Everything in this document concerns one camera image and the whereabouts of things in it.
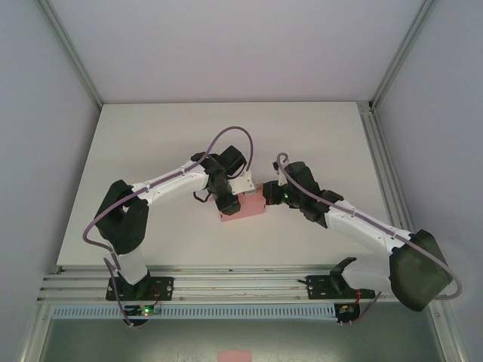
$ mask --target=white tabletop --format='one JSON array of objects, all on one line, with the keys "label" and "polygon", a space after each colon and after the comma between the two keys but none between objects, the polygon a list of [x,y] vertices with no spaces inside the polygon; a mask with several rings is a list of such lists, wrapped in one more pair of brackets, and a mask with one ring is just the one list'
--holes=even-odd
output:
[{"label": "white tabletop", "polygon": [[[82,232],[109,186],[137,183],[179,167],[206,150],[223,128],[239,125],[254,139],[256,183],[276,179],[279,152],[304,161],[321,189],[331,189],[357,208],[387,222],[383,199],[355,103],[193,103],[107,105],[100,115],[58,265],[103,265],[106,251],[85,244]],[[233,144],[249,155],[239,131],[215,146]],[[102,241],[94,228],[91,239]],[[150,211],[142,243],[147,265],[259,266],[335,264],[371,254],[356,242],[311,223],[285,205],[263,215],[219,220],[213,203],[192,195]]]}]

